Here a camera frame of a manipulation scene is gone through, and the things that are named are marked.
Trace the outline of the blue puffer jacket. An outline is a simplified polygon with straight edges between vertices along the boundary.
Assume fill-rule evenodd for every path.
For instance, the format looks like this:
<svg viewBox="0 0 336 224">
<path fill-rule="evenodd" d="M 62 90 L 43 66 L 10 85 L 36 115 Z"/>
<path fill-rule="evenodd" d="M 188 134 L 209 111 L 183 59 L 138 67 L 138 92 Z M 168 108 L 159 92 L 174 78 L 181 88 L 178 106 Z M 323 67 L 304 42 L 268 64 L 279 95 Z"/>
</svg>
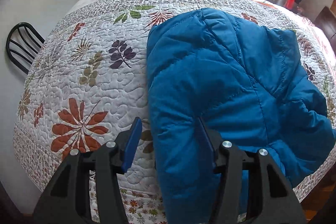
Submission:
<svg viewBox="0 0 336 224">
<path fill-rule="evenodd" d="M 215 9 L 152 27 L 147 99 L 168 223 L 210 217 L 220 177 L 199 118 L 242 150 L 266 149 L 292 186 L 326 160 L 335 131 L 300 58 L 294 31 Z"/>
</svg>

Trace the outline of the floral quilted bedspread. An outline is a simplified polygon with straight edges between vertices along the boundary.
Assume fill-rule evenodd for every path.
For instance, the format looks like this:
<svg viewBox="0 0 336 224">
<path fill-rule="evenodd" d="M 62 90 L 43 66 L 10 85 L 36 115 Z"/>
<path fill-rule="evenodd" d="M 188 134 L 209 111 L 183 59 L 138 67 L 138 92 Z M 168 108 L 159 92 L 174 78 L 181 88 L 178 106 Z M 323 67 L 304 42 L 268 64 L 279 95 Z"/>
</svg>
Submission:
<svg viewBox="0 0 336 224">
<path fill-rule="evenodd" d="M 72 149 L 94 151 L 139 117 L 134 162 L 117 178 L 127 223 L 168 223 L 150 131 L 147 40 L 153 26 L 200 9 L 294 31 L 301 65 L 324 96 L 335 131 L 335 55 L 311 21 L 263 0 L 80 0 L 35 57 L 18 106 L 14 153 L 38 189 Z M 335 145 L 314 173 L 292 186 L 297 198 L 334 163 Z"/>
</svg>

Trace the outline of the black metal chair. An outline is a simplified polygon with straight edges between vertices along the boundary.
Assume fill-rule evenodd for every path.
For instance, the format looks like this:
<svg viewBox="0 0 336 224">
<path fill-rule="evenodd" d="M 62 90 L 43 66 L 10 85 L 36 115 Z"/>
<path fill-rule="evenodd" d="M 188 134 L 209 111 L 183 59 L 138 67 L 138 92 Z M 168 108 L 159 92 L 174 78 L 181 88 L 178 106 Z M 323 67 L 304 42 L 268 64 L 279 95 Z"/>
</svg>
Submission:
<svg viewBox="0 0 336 224">
<path fill-rule="evenodd" d="M 27 22 L 16 24 L 6 39 L 6 54 L 12 64 L 26 75 L 45 39 Z"/>
</svg>

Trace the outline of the dark wooden door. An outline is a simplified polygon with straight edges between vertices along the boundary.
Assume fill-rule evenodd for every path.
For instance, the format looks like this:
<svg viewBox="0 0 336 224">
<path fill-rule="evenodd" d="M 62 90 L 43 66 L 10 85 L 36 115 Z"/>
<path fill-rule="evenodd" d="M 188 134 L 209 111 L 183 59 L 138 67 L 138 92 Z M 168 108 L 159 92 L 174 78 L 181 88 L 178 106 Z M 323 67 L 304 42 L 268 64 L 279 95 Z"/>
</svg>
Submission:
<svg viewBox="0 0 336 224">
<path fill-rule="evenodd" d="M 329 41 L 335 38 L 335 15 L 327 6 L 321 10 L 314 24 L 323 30 Z"/>
</svg>

